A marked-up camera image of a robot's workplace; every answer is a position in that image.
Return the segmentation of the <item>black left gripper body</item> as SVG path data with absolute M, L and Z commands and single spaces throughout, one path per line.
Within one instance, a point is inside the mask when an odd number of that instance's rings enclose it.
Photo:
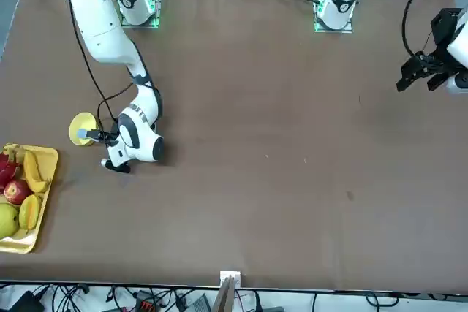
M 462 8 L 442 8 L 431 21 L 435 50 L 431 53 L 434 58 L 447 55 L 447 46 L 453 41 Z

